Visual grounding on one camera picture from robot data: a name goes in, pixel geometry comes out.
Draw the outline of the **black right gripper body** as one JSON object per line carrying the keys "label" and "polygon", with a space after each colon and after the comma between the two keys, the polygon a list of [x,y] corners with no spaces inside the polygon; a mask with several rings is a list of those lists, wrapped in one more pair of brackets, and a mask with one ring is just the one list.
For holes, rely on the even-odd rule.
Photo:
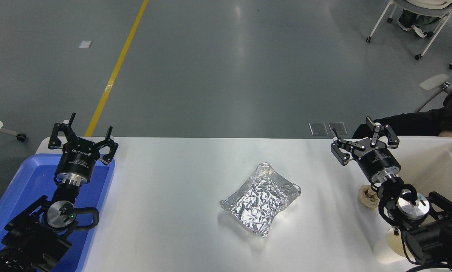
{"label": "black right gripper body", "polygon": [[374,146],[371,139],[361,139],[356,143],[360,147],[353,147],[351,154],[368,181],[385,181],[387,176],[394,177],[400,172],[399,162],[383,141],[376,141]]}

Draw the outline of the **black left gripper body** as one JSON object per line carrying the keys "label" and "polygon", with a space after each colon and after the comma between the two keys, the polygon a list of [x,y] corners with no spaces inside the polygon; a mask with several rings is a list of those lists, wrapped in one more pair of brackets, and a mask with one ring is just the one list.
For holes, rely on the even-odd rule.
{"label": "black left gripper body", "polygon": [[62,157],[55,171],[56,178],[65,174],[76,174],[83,178],[90,178],[96,161],[100,157],[93,141],[80,138],[78,143],[69,141],[62,148]]}

